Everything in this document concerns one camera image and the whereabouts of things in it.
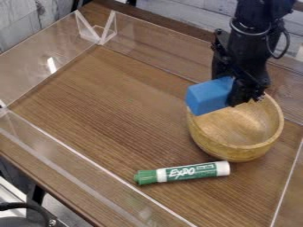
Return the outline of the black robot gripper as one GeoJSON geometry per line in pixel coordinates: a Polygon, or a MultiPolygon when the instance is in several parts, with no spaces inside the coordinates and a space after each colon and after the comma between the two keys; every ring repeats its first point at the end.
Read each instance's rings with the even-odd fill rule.
{"type": "Polygon", "coordinates": [[[229,26],[229,32],[213,32],[212,79],[235,78],[227,95],[227,104],[235,107],[264,96],[271,83],[267,61],[284,56],[289,35],[283,20],[267,24],[263,30],[244,27],[236,20],[229,26]]]}

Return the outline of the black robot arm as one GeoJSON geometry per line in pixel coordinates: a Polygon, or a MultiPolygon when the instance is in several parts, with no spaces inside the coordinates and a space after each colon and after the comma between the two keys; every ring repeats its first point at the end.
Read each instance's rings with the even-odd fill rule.
{"type": "Polygon", "coordinates": [[[280,59],[289,46],[284,17],[297,0],[236,0],[231,31],[213,32],[212,78],[231,77],[224,104],[257,101],[271,85],[267,61],[280,59]]]}

